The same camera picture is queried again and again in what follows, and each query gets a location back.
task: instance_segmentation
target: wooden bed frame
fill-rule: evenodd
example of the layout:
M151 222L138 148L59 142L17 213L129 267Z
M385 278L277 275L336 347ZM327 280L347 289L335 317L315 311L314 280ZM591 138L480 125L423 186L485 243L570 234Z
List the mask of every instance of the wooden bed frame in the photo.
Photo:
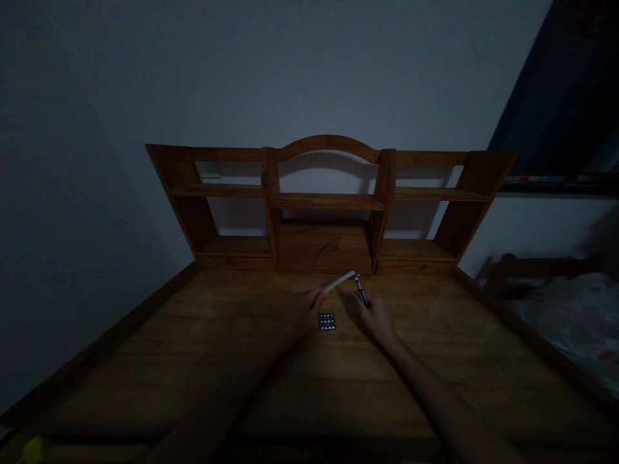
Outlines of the wooden bed frame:
M455 276L501 321L533 348L549 366L560 372L572 387L587 398L611 422L619 425L619 401L499 302L500 297L507 291L509 279L574 278L582 274L599 272L601 267L602 257L598 254L579 260L575 258L517 259L515 255L508 253L504 254L494 266L484 288L481 288L459 269L456 270Z

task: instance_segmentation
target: white wall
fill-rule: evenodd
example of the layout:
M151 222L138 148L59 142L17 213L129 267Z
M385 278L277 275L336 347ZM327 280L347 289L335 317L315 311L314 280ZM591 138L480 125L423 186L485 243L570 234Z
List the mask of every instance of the white wall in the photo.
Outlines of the white wall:
M192 260L144 143L484 149L549 4L8 3L0 411Z
M496 262L504 253L584 258L591 252L602 253L615 267L618 218L619 200L504 195L492 203L459 267L477 278L488 258Z

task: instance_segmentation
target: wooden desk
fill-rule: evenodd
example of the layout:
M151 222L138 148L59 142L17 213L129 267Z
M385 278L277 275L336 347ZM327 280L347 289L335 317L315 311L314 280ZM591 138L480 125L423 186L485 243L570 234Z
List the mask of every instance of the wooden desk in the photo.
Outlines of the wooden desk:
M33 418L42 433L160 436L279 323L288 298L337 276L205 271L91 375ZM521 444L605 445L614 427L450 276L367 276L398 333L491 424ZM352 290L346 282L342 290ZM243 436L431 438L402 380L355 325L346 297L324 305L337 332L282 359L239 422Z

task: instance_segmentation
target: finger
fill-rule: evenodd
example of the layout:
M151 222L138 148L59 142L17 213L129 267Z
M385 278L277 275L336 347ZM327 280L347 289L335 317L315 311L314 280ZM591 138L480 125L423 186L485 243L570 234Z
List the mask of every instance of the finger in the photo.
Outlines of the finger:
M306 303L308 305L308 309L311 309L314 306L314 303L316 302L316 298L318 298L318 296L322 293L322 289L320 287L316 287L314 288L314 290L311 290L307 297L306 297Z
M312 309L320 309L322 307L322 304L324 303L324 301L329 297L328 293L325 293L324 291L321 291L318 296L316 297L316 301L314 302L314 305L312 306Z
M328 296L328 293L320 292L320 295L316 298L314 306L309 311L309 320L315 327L318 327L318 313L320 312L320 308Z
M369 314L370 311L369 311L368 308L366 308L366 305L363 302L363 300L361 299L361 295L359 294L359 292L353 290L353 291L350 292L350 294L355 297L355 301L357 302L357 305L359 306L359 310L361 311L361 313L362 314L364 314L364 313Z

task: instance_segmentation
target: shelf compartment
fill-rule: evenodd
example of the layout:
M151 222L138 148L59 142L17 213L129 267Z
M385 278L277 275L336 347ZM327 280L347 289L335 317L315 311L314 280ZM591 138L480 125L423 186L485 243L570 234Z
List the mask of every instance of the shelf compartment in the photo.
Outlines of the shelf compartment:
M431 262L455 261L455 258L434 243L434 240L400 240L394 238L383 239L378 258Z
M199 256L255 256L268 258L271 242L268 237L232 237L220 235L213 237L196 250Z
M457 188L396 187L394 199L487 202L491 197Z
M261 198L259 185L192 184L172 190L174 197Z
M297 209L385 209L383 202L373 195L349 195L345 193L279 193L271 202L272 208Z
M371 273L367 221L284 220L279 271Z

